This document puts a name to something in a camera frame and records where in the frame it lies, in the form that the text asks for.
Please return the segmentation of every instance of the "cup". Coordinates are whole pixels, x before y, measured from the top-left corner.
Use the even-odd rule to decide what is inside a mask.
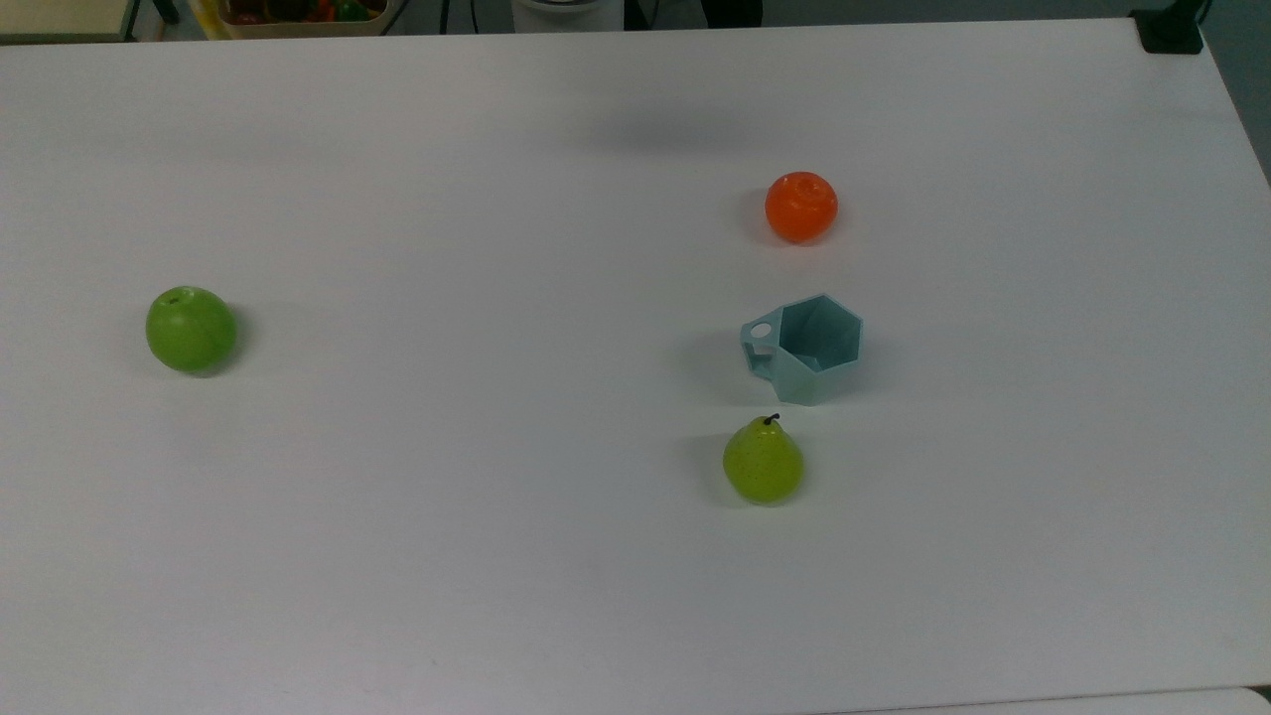
[[[778,400],[817,405],[860,356],[862,324],[822,292],[741,325],[741,347],[750,372],[773,384]]]

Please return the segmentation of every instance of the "orange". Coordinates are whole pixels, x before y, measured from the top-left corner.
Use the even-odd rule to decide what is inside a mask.
[[[791,243],[806,243],[825,232],[839,215],[839,197],[830,182],[812,171],[777,179],[764,201],[768,225]]]

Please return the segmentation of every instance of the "floor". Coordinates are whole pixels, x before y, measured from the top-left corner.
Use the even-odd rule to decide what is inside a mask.
[[[512,0],[451,0],[447,30],[512,32]],[[409,0],[393,34],[436,34],[442,0]],[[655,0],[641,0],[646,17]],[[700,0],[657,0],[655,29],[705,27]],[[928,23],[1005,19],[1124,18],[1135,8],[1163,8],[1168,0],[765,0],[765,25]],[[135,27],[141,41],[205,39],[187,0],[177,0],[182,22],[164,27],[154,5],[142,1]],[[1271,178],[1271,1],[1214,0],[1202,25],[1210,50],[1244,122],[1253,150]]]

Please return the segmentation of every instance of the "fruit basket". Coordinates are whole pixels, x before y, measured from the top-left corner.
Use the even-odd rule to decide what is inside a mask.
[[[384,32],[399,0],[219,0],[234,39],[365,37]]]

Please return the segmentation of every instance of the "apple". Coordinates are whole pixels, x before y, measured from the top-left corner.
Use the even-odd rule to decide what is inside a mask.
[[[150,304],[146,342],[159,362],[182,373],[215,368],[234,348],[238,325],[229,305],[210,290],[183,284]]]

